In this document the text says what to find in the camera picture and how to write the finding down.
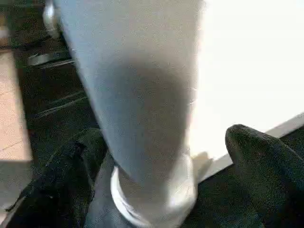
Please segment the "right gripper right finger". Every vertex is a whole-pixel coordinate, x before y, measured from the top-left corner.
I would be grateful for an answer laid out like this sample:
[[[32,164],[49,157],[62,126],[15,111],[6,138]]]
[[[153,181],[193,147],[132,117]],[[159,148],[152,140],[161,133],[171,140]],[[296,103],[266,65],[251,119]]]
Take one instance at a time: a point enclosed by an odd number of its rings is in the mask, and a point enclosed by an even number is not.
[[[302,228],[304,160],[280,139],[241,124],[226,130],[225,143],[264,226]]]

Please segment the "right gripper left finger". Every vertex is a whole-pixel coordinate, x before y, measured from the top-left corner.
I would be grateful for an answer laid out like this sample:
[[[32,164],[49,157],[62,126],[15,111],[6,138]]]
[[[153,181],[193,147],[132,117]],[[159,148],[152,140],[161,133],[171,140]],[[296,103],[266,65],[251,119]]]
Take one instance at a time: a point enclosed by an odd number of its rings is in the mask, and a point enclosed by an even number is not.
[[[4,226],[82,228],[106,152],[99,129],[88,128],[73,136],[7,208]]]

